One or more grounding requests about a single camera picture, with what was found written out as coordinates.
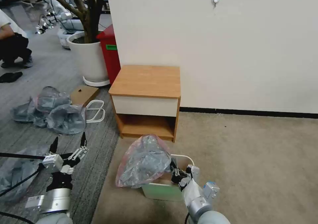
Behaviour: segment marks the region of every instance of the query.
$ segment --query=wooden nightstand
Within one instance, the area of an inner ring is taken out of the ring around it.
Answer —
[[[175,142],[181,98],[179,67],[123,66],[109,93],[121,138],[155,134]]]

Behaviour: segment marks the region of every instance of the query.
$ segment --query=beige carpet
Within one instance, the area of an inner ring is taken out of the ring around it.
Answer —
[[[119,139],[92,223],[184,223],[182,202],[115,187],[133,141]],[[169,146],[200,167],[200,185],[220,186],[216,210],[232,224],[318,223],[318,120],[181,112]]]

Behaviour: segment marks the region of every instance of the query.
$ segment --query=white plant pot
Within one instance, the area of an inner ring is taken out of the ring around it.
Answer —
[[[89,86],[104,86],[109,84],[106,65],[100,42],[73,43],[74,39],[84,36],[84,32],[67,38],[72,53],[83,75],[84,82]]]

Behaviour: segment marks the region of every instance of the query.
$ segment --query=black pants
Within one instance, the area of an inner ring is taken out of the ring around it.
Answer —
[[[0,60],[8,64],[13,64],[18,57],[27,60],[32,53],[28,44],[29,40],[19,33],[0,40]]]

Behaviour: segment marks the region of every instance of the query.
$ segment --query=white drawer front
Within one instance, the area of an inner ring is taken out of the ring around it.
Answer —
[[[112,96],[116,113],[134,115],[176,116],[178,99]]]

